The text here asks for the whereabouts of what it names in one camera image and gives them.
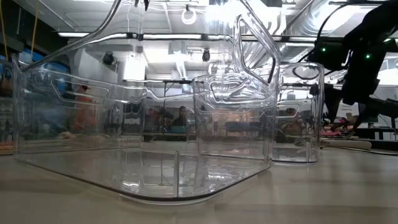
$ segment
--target desk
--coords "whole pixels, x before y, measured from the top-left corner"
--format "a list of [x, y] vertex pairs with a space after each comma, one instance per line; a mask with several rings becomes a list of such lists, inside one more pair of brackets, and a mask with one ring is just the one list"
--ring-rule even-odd
[[383, 133], [394, 133], [394, 128], [379, 127], [379, 128], [357, 128], [355, 136], [365, 139], [374, 139], [374, 133], [379, 133], [379, 139], [383, 140]]
[[398, 157], [324, 149], [184, 207], [156, 207], [0, 157], [1, 223], [398, 223]]

